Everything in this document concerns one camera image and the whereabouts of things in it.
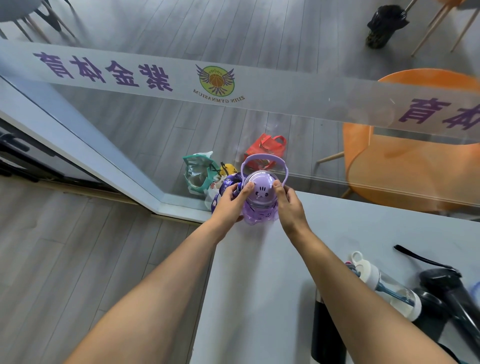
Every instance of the black trash bag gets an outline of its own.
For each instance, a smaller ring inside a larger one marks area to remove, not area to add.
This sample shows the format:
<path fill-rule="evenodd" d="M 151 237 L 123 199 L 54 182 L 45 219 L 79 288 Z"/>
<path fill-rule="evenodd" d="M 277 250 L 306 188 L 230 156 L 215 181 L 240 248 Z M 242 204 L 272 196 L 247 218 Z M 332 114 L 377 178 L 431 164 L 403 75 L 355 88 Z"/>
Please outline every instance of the black trash bag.
<path fill-rule="evenodd" d="M 400 6 L 383 5 L 377 9 L 372 20 L 367 24 L 370 33 L 365 43 L 373 49 L 383 48 L 393 33 L 408 23 L 407 12 Z"/>

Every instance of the forearm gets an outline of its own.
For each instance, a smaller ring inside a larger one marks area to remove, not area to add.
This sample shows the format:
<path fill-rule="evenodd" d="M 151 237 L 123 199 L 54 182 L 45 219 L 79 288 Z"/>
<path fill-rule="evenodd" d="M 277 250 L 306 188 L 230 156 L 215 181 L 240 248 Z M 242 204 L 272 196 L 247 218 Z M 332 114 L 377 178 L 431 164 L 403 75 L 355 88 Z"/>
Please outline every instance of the forearm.
<path fill-rule="evenodd" d="M 291 237 L 355 363 L 453 363 L 311 231 Z"/>
<path fill-rule="evenodd" d="M 67 363 L 161 363 L 221 229 L 208 221 L 123 297 Z"/>

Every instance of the hand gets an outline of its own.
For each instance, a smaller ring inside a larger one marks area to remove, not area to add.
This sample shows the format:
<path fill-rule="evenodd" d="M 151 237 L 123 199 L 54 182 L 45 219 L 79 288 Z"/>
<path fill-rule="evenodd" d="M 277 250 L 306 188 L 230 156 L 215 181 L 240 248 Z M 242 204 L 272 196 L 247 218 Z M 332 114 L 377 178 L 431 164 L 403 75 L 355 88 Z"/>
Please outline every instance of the hand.
<path fill-rule="evenodd" d="M 213 211 L 212 218 L 210 219 L 220 227 L 220 240 L 225 237 L 233 224 L 237 221 L 243 220 L 243 216 L 240 216 L 241 209 L 248 195 L 251 194 L 255 188 L 253 182 L 248 182 L 245 187 L 243 187 L 240 194 L 233 199 L 233 192 L 237 189 L 237 185 L 238 183 L 233 184 L 223 192 L 222 197 L 219 199 L 218 204 Z"/>
<path fill-rule="evenodd" d="M 295 191 L 288 186 L 282 186 L 279 180 L 273 182 L 273 188 L 278 199 L 278 215 L 285 234 L 292 239 L 301 232 L 311 231 L 303 205 Z"/>

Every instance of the red bag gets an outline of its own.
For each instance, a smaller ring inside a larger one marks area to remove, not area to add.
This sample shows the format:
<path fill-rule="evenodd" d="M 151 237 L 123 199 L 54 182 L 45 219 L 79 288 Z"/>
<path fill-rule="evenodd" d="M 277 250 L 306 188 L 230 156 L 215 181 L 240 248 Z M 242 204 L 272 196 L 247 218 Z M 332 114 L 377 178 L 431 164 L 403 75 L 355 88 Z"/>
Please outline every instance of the red bag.
<path fill-rule="evenodd" d="M 263 133 L 243 154 L 243 160 L 252 154 L 259 153 L 273 154 L 274 156 L 282 158 L 286 148 L 287 140 L 281 135 L 272 137 L 271 135 Z M 268 170 L 273 168 L 274 165 L 275 162 L 266 159 L 255 159 L 247 163 L 247 166 L 253 170 Z"/>

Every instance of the wooden chair leg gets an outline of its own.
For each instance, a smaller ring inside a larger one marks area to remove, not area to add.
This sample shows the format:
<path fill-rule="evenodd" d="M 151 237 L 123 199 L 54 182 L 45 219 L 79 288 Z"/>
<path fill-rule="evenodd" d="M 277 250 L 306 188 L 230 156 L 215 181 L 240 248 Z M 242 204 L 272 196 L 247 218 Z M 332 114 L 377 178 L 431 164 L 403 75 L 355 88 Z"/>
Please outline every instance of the wooden chair leg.
<path fill-rule="evenodd" d="M 1 31 L 1 29 L 0 29 L 0 38 L 8 39 L 5 33 Z"/>
<path fill-rule="evenodd" d="M 412 0 L 410 4 L 408 4 L 408 6 L 405 8 L 405 12 L 408 12 L 412 8 L 412 6 L 415 5 L 416 2 L 417 0 Z"/>
<path fill-rule="evenodd" d="M 441 9 L 438 11 L 438 13 L 435 14 L 435 16 L 433 17 L 433 19 L 428 23 L 427 28 L 430 28 L 430 26 L 433 24 L 433 22 L 438 19 L 438 16 L 442 13 L 442 11 L 444 11 L 444 9 L 445 9 L 446 6 L 447 6 L 447 4 L 444 4 L 444 5 L 441 7 Z"/>
<path fill-rule="evenodd" d="M 18 22 L 18 20 L 14 20 L 13 21 L 15 23 L 15 25 L 18 27 L 18 29 L 20 29 L 22 31 L 22 33 L 24 34 L 25 37 L 27 37 L 27 39 L 31 42 L 33 42 L 33 40 L 31 39 L 31 37 L 28 35 L 28 33 L 25 31 L 25 29 L 22 28 L 22 26 L 20 25 L 20 23 Z"/>
<path fill-rule="evenodd" d="M 452 5 L 447 5 L 447 7 L 445 8 L 445 10 L 443 11 L 443 13 L 441 13 L 438 17 L 438 19 L 435 21 L 435 23 L 433 23 L 432 27 L 427 31 L 427 34 L 425 34 L 425 36 L 423 37 L 423 39 L 420 41 L 420 43 L 417 45 L 417 47 L 415 48 L 415 50 L 413 51 L 412 53 L 412 57 L 415 56 L 415 53 L 417 53 L 417 51 L 420 49 L 421 46 L 423 46 L 423 44 L 425 44 L 425 42 L 427 41 L 427 39 L 432 35 L 433 31 L 440 25 L 440 23 L 442 22 L 443 19 L 445 19 L 445 17 L 448 15 L 448 13 L 450 12 L 450 10 L 452 9 Z"/>
<path fill-rule="evenodd" d="M 473 13 L 472 17 L 470 18 L 470 20 L 468 21 L 467 25 L 465 26 L 465 28 L 463 28 L 462 32 L 460 33 L 460 35 L 458 36 L 458 39 L 456 40 L 455 44 L 453 45 L 452 49 L 450 50 L 450 52 L 453 52 L 455 50 L 455 48 L 458 46 L 458 44 L 460 43 L 460 40 L 462 40 L 463 36 L 465 35 L 465 33 L 467 32 L 468 28 L 470 28 L 470 26 L 472 25 L 472 23 L 475 21 L 475 18 L 477 17 L 477 15 L 479 14 L 480 12 L 480 9 L 476 9 L 475 12 Z"/>
<path fill-rule="evenodd" d="M 40 29 L 40 27 L 37 25 L 37 23 L 35 23 L 35 22 L 33 21 L 33 19 L 30 17 L 30 15 L 27 15 L 27 16 L 25 17 L 25 19 L 28 20 L 28 22 L 32 25 L 32 27 L 35 29 L 35 31 L 36 31 L 37 33 L 39 33 L 40 36 L 41 36 L 43 39 L 45 39 L 45 41 L 46 41 L 47 43 L 52 44 L 52 42 L 50 42 L 50 40 L 47 38 L 47 36 L 46 36 L 45 33 L 43 32 L 43 30 Z"/>
<path fill-rule="evenodd" d="M 340 198 L 348 198 L 353 193 L 353 190 L 349 187 Z"/>
<path fill-rule="evenodd" d="M 72 35 L 72 37 L 74 37 L 75 39 L 77 38 L 75 36 L 75 34 L 72 33 L 72 31 L 67 27 L 67 25 L 65 25 L 65 23 L 63 22 L 63 20 L 60 19 L 60 17 L 57 15 L 56 12 L 53 11 L 53 9 L 50 7 L 50 5 L 47 4 L 46 1 L 42 1 L 43 5 L 47 8 L 47 10 L 55 17 L 57 18 L 57 20 L 59 21 L 60 24 L 62 24 L 62 26 L 67 29 L 67 31 Z"/>
<path fill-rule="evenodd" d="M 325 163 L 325 162 L 329 162 L 331 160 L 339 159 L 339 158 L 342 158 L 344 155 L 345 155 L 345 152 L 340 152 L 340 153 L 337 153 L 337 154 L 333 154 L 332 156 L 329 156 L 329 157 L 326 157 L 326 158 L 323 158 L 323 159 L 319 159 L 318 161 L 316 161 L 316 164 Z"/>

